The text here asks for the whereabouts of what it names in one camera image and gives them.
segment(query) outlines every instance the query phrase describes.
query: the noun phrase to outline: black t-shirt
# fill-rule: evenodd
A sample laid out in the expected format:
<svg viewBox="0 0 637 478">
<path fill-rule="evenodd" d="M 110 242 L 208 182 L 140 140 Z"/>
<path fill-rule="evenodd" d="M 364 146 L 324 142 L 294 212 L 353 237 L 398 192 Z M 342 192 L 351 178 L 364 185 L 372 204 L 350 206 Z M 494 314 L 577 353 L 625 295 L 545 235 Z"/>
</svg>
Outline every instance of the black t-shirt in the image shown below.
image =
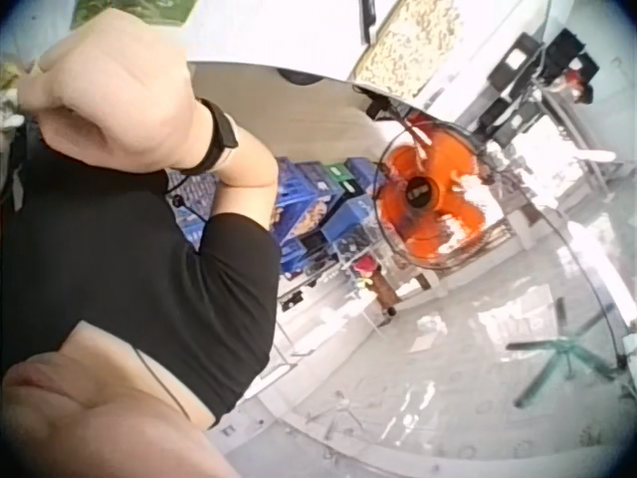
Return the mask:
<svg viewBox="0 0 637 478">
<path fill-rule="evenodd" d="M 199 250 L 175 223 L 165 172 L 86 166 L 43 146 L 2 227 L 2 374 L 56 351 L 79 321 L 170 370 L 217 419 L 268 363 L 280 249 L 253 220 L 213 216 Z"/>
</svg>

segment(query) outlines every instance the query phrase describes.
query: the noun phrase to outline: blue crate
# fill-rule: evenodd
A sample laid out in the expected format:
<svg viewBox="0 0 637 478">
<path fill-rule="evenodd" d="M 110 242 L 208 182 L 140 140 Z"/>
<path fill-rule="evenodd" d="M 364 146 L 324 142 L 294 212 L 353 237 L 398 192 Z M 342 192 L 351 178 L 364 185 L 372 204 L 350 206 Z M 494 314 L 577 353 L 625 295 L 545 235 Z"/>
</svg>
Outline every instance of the blue crate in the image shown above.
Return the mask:
<svg viewBox="0 0 637 478">
<path fill-rule="evenodd" d="M 356 182 L 365 190 L 369 195 L 373 195 L 374 192 L 374 177 L 376 174 L 376 164 L 371 162 L 366 157 L 350 157 L 345 166 L 354 176 Z M 387 181 L 385 175 L 378 171 L 378 185 L 382 186 Z"/>
<path fill-rule="evenodd" d="M 282 244 L 291 239 L 290 233 L 308 209 L 317 202 L 318 195 L 312 183 L 286 157 L 278 158 L 279 191 L 276 207 L 281 207 L 281 218 L 273 225 L 272 233 Z"/>
<path fill-rule="evenodd" d="M 168 188 L 174 187 L 183 177 L 179 172 L 170 171 L 168 173 Z M 191 176 L 179 188 L 174 190 L 171 195 L 180 194 L 189 207 L 197 211 L 202 217 L 208 218 L 214 201 L 216 184 L 216 177 L 211 173 Z M 176 208 L 172 206 L 172 210 L 177 224 L 182 229 L 189 224 L 201 222 L 196 214 L 185 207 Z"/>
<path fill-rule="evenodd" d="M 291 239 L 281 246 L 281 262 L 284 263 L 296 259 L 303 256 L 306 252 L 308 252 L 308 250 L 299 239 Z"/>
<path fill-rule="evenodd" d="M 283 262 L 281 264 L 281 272 L 285 274 L 292 274 L 293 272 L 303 270 L 308 263 L 309 258 L 304 254 L 289 261 Z"/>
<path fill-rule="evenodd" d="M 327 242 L 334 242 L 350 227 L 361 224 L 368 217 L 374 217 L 371 197 L 364 194 L 343 202 L 320 229 Z"/>
<path fill-rule="evenodd" d="M 203 228 L 206 225 L 201 219 L 197 219 L 196 221 L 192 221 L 185 226 L 180 226 L 181 231 L 184 236 L 190 243 L 192 243 L 195 248 L 199 248 L 199 243 L 201 242 L 201 236 L 203 235 Z"/>
<path fill-rule="evenodd" d="M 329 175 L 325 166 L 318 161 L 297 163 L 297 168 L 312 183 L 319 201 L 327 204 L 327 210 L 344 194 L 344 189 Z"/>
</svg>

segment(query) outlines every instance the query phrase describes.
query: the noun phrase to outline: black smartwatch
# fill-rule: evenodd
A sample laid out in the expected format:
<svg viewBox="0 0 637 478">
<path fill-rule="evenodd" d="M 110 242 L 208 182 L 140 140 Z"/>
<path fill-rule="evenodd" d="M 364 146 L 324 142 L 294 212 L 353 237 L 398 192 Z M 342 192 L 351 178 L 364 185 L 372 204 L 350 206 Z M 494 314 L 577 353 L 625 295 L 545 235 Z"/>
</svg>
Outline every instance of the black smartwatch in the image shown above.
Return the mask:
<svg viewBox="0 0 637 478">
<path fill-rule="evenodd" d="M 210 145 L 203 159 L 196 166 L 179 170 L 185 176 L 196 176 L 210 171 L 226 149 L 234 149 L 239 145 L 232 124 L 223 111 L 208 100 L 199 99 L 199 102 L 210 111 L 214 128 Z"/>
</svg>

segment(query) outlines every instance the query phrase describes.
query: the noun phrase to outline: sleeve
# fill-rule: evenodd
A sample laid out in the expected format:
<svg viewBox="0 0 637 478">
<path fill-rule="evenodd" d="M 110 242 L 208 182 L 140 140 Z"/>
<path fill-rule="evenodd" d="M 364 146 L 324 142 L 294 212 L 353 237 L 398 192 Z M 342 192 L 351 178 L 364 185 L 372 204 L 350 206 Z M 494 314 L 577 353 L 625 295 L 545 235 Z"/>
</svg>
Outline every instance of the sleeve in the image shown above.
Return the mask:
<svg viewBox="0 0 637 478">
<path fill-rule="evenodd" d="M 223 213 L 207 222 L 189 274 L 221 335 L 258 368 L 266 366 L 274 339 L 280 262 L 279 245 L 267 230 L 241 214 Z"/>
</svg>

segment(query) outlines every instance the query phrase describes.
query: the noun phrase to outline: fist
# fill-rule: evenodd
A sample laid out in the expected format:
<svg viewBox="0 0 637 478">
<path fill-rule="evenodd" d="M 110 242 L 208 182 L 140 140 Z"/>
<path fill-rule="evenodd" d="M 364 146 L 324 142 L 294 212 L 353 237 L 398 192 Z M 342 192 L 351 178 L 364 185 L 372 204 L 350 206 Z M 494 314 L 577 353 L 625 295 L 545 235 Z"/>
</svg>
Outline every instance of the fist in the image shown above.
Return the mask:
<svg viewBox="0 0 637 478">
<path fill-rule="evenodd" d="M 129 172 L 196 163 L 212 134 L 182 50 L 118 10 L 49 50 L 18 83 L 18 102 L 51 148 Z"/>
</svg>

